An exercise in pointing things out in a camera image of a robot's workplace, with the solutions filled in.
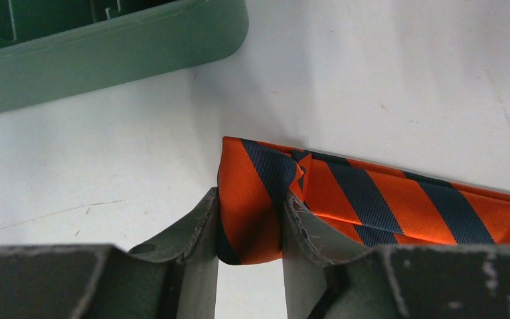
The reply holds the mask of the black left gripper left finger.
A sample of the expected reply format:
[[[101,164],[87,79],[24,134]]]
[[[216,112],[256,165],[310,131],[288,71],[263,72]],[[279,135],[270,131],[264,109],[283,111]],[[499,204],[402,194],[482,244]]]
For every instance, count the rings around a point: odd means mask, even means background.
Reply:
[[[123,251],[114,245],[0,246],[0,318],[213,318],[218,191]]]

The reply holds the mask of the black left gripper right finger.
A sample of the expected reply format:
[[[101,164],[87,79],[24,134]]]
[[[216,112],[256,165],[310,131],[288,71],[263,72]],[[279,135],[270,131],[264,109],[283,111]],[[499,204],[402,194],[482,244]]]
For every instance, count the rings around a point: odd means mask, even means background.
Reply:
[[[368,248],[284,200],[289,318],[510,318],[510,245]]]

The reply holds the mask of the orange navy striped tie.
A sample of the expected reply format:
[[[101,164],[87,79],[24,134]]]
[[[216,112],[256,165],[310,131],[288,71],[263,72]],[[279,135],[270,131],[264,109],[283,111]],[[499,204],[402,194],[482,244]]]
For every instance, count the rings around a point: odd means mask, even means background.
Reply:
[[[373,163],[225,137],[217,180],[217,255],[228,265],[281,257],[288,193],[367,247],[510,244],[509,194]]]

